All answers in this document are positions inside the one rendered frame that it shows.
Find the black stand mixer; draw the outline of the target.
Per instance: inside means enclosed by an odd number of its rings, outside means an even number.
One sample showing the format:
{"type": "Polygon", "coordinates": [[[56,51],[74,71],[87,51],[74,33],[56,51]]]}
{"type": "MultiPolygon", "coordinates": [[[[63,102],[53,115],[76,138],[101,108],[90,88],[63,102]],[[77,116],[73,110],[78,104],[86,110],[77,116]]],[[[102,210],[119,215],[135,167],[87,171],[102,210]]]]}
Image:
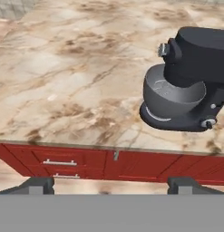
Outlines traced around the black stand mixer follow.
{"type": "Polygon", "coordinates": [[[153,115],[144,100],[141,119],[158,130],[201,132],[213,128],[224,106],[224,30],[185,26],[159,46],[165,79],[187,88],[197,82],[206,87],[204,99],[191,111],[170,119],[153,115]]]}

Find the grey mixer bowl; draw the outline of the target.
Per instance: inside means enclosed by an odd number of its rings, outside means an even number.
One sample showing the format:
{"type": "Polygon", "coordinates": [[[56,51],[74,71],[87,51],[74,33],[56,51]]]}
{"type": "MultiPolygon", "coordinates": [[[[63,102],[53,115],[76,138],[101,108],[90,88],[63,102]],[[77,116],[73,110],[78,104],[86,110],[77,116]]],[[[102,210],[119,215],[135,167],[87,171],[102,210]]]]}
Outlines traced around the grey mixer bowl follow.
{"type": "Polygon", "coordinates": [[[195,108],[205,97],[206,87],[197,82],[181,88],[169,83],[164,75],[164,65],[152,66],[145,75],[143,99],[149,111],[160,118],[170,119],[195,108]]]}

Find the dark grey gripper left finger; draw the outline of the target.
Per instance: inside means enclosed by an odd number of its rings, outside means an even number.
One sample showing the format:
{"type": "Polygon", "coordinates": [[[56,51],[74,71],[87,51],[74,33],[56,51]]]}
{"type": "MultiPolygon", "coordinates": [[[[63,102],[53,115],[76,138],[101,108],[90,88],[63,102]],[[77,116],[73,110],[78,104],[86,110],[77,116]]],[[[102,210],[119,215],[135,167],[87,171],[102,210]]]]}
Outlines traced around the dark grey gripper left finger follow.
{"type": "Polygon", "coordinates": [[[53,195],[54,178],[32,177],[19,186],[1,190],[2,194],[53,195]]]}

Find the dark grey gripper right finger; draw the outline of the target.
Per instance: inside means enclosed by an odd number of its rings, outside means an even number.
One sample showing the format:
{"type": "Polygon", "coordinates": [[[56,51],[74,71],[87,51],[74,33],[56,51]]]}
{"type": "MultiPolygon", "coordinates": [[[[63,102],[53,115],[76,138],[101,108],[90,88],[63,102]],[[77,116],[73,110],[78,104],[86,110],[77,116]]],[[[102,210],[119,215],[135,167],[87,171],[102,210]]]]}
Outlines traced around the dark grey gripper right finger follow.
{"type": "Polygon", "coordinates": [[[176,195],[222,194],[222,191],[201,186],[190,177],[168,178],[168,193],[176,195]]]}

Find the red cupboard door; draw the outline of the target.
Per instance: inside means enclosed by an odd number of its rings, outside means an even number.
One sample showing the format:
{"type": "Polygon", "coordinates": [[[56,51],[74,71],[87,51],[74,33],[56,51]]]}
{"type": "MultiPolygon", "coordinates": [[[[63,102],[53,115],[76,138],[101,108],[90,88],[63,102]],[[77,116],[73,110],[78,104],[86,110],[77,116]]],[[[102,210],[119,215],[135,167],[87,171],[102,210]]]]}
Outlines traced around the red cupboard door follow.
{"type": "Polygon", "coordinates": [[[107,156],[104,178],[140,182],[159,182],[159,175],[180,157],[177,154],[120,150],[118,160],[113,160],[113,154],[107,156]]]}
{"type": "Polygon", "coordinates": [[[202,184],[224,185],[224,157],[181,156],[160,175],[168,177],[192,177],[202,184]]]}

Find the red drawer front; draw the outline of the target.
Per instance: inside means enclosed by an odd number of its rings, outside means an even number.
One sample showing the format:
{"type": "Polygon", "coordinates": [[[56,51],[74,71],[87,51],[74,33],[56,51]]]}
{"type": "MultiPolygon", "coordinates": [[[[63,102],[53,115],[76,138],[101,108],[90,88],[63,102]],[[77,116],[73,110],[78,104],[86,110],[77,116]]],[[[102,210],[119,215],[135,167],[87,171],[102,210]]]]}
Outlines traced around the red drawer front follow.
{"type": "Polygon", "coordinates": [[[106,151],[79,149],[45,149],[33,150],[33,154],[43,163],[44,160],[65,161],[74,160],[75,167],[90,167],[101,169],[105,163],[106,151]]]}
{"type": "Polygon", "coordinates": [[[81,179],[102,179],[102,169],[91,169],[91,168],[73,168],[73,167],[47,167],[46,170],[51,174],[55,175],[75,175],[79,174],[81,179]]]}

